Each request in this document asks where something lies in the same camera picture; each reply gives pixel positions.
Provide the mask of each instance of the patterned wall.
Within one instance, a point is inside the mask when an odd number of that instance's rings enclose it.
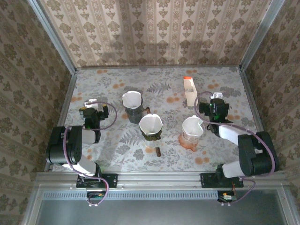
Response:
[[[300,206],[300,0],[285,1],[246,73]]]
[[[238,65],[270,0],[40,0],[76,67]]]
[[[70,81],[25,0],[0,1],[0,224],[22,219]]]

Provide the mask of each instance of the table surface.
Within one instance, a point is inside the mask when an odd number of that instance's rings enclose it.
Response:
[[[228,119],[256,131],[253,116],[237,67],[175,67],[175,68],[118,68],[86,69],[77,71],[76,87],[69,106],[66,126],[82,125],[79,108],[85,100],[97,98],[113,104],[118,110],[115,124],[101,131],[98,144],[83,144],[82,153],[97,162],[106,172],[145,171],[214,171],[218,164],[238,160],[238,147],[228,140],[216,137],[205,130],[198,151],[180,146],[178,136],[183,121],[195,114],[187,107],[183,76],[192,76],[197,92],[205,90],[223,92],[230,104]],[[142,94],[144,108],[150,107],[163,122],[161,157],[145,147],[137,124],[131,124],[122,106],[122,95],[136,90]],[[101,121],[105,127],[114,119],[109,107],[109,118]],[[54,171],[64,171],[55,166]]]

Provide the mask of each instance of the gray floor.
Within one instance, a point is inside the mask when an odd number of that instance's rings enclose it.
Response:
[[[107,200],[98,207],[86,201],[43,201],[39,225],[284,225],[278,196],[253,191],[233,206],[212,200]]]

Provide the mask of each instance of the crumpled paper cup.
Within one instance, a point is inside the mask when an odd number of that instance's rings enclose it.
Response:
[[[182,123],[182,130],[187,135],[194,136],[194,137],[200,137],[204,132],[204,129],[201,126],[202,123],[203,123],[203,120],[195,115],[188,117]]]
[[[140,92],[131,90],[122,96],[123,106],[129,109],[136,109],[142,105],[142,95]]]
[[[148,114],[141,119],[139,126],[145,135],[154,135],[162,129],[163,123],[157,114]]]

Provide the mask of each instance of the brown stick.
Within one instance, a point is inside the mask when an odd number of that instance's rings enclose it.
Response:
[[[149,108],[149,107],[147,107],[147,108],[146,108],[146,111],[147,111],[147,114],[150,114],[150,113],[151,113],[151,111],[150,111],[150,108]]]
[[[157,157],[161,157],[160,147],[156,147],[156,148],[155,148],[155,151],[156,151]]]

